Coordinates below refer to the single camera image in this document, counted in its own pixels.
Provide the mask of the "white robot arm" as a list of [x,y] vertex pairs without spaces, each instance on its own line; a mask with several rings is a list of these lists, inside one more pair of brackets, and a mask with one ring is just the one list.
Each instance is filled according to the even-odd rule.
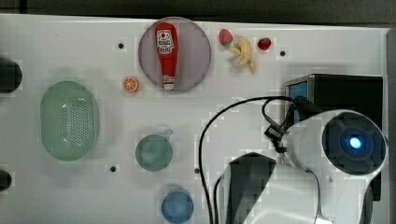
[[319,113],[286,130],[275,160],[231,161],[215,191],[216,224],[370,224],[371,182],[388,156],[382,130],[351,110]]

